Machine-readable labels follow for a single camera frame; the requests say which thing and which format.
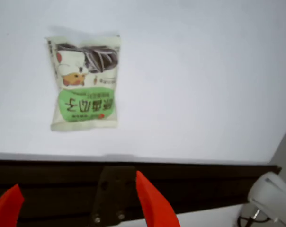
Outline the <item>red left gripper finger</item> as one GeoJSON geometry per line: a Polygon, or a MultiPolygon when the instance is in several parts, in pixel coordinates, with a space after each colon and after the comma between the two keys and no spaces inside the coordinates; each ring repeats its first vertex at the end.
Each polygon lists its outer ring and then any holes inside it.
{"type": "Polygon", "coordinates": [[[0,227],[16,227],[18,216],[24,202],[18,184],[0,196],[0,227]]]}

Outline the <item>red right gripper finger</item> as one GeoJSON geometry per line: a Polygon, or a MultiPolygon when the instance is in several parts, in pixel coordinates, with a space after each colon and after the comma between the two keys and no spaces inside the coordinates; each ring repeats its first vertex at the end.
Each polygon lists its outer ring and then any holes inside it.
{"type": "Polygon", "coordinates": [[[136,191],[148,227],[180,227],[170,203],[140,171],[136,172],[136,191]]]}

